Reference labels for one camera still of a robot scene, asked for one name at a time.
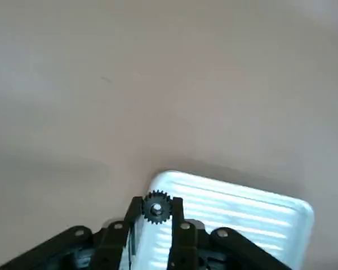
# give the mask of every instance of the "gear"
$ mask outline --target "gear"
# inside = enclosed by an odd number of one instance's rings
[[[143,200],[143,215],[151,223],[162,223],[171,215],[171,199],[163,191],[152,191]]]

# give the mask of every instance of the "bolt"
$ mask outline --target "bolt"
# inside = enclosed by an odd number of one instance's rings
[[[219,229],[216,233],[219,235],[219,237],[227,237],[228,236],[228,233],[224,229]]]
[[[114,225],[114,229],[121,229],[123,228],[123,224],[122,223],[117,223]]]
[[[75,232],[75,236],[82,236],[84,234],[84,231],[82,229],[79,229]]]
[[[183,230],[187,230],[190,228],[190,224],[187,222],[184,222],[180,225],[180,228],[182,228]]]

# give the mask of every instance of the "ribbed plastic surface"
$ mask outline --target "ribbed plastic surface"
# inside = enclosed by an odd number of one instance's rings
[[[202,221],[207,232],[230,227],[294,270],[300,269],[313,225],[307,202],[182,172],[159,174],[150,190],[184,199],[186,219]],[[166,269],[171,221],[144,223],[136,269]]]

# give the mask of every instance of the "table surface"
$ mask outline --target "table surface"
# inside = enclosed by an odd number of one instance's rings
[[[308,201],[338,269],[338,0],[0,1],[0,263],[165,169]]]

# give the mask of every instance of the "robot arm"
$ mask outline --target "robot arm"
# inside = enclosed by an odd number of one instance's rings
[[[151,192],[134,197],[122,220],[92,233],[72,227],[0,266],[0,270],[130,270],[135,265],[137,224],[172,216],[172,245],[167,270],[290,270],[237,231],[218,228],[208,234],[198,220],[185,220],[183,200]]]

